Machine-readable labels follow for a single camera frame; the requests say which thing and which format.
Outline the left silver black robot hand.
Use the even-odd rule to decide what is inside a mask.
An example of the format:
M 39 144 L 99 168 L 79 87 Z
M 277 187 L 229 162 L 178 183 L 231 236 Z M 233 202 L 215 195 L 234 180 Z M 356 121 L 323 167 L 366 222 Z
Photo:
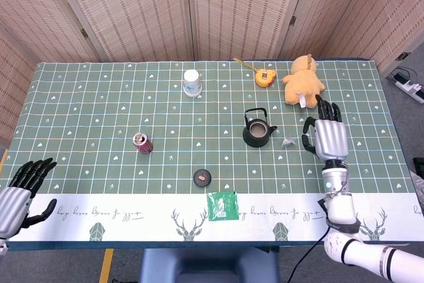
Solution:
M 47 220 L 54 211 L 57 200 L 51 199 L 39 215 L 30 216 L 30 205 L 48 173 L 57 162 L 52 158 L 28 161 L 15 172 L 11 182 L 1 190 L 1 239 L 7 240 L 37 223 Z

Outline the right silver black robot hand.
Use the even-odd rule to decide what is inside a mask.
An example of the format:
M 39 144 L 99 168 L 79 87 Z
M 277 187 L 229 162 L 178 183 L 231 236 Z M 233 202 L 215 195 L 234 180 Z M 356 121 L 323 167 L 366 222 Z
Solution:
M 305 120 L 301 136 L 303 147 L 323 161 L 343 161 L 348 156 L 348 140 L 341 110 L 319 94 L 315 98 L 319 118 Z

